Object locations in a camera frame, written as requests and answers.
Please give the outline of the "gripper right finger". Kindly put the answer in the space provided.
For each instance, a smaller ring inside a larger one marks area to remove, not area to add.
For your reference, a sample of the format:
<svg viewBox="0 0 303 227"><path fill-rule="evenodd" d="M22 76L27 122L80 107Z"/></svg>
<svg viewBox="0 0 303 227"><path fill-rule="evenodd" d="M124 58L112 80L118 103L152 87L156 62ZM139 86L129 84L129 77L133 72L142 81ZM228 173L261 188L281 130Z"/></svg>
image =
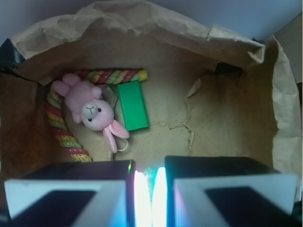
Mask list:
<svg viewBox="0 0 303 227"><path fill-rule="evenodd" d="M167 226L295 227L297 176L249 157L165 157Z"/></svg>

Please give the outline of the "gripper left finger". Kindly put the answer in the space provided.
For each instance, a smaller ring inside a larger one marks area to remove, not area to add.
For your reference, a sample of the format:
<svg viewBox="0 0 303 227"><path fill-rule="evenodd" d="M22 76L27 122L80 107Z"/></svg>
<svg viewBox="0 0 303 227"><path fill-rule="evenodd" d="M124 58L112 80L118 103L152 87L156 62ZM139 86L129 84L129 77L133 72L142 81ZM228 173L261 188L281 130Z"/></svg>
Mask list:
<svg viewBox="0 0 303 227"><path fill-rule="evenodd" d="M5 181L10 227L134 226L133 160L66 162Z"/></svg>

